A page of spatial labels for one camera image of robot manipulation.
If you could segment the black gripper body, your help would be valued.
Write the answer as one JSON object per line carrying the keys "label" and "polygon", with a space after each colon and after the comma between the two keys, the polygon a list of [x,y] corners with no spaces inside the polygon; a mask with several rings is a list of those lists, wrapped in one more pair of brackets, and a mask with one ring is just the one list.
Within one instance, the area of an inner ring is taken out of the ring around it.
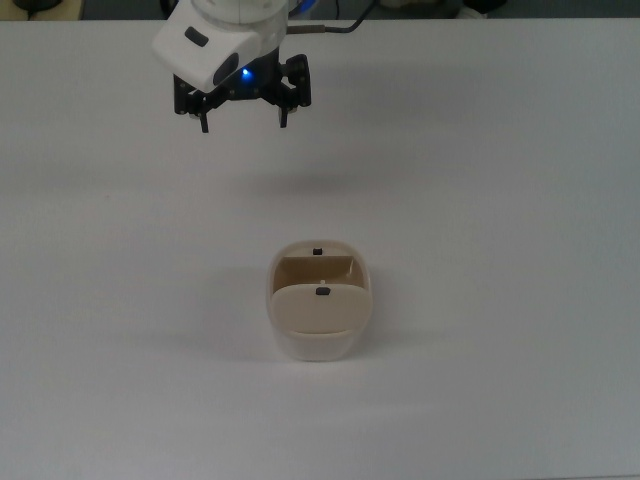
{"label": "black gripper body", "polygon": [[282,83],[280,50],[242,65],[238,53],[227,57],[213,74],[213,98],[222,99],[285,99]]}

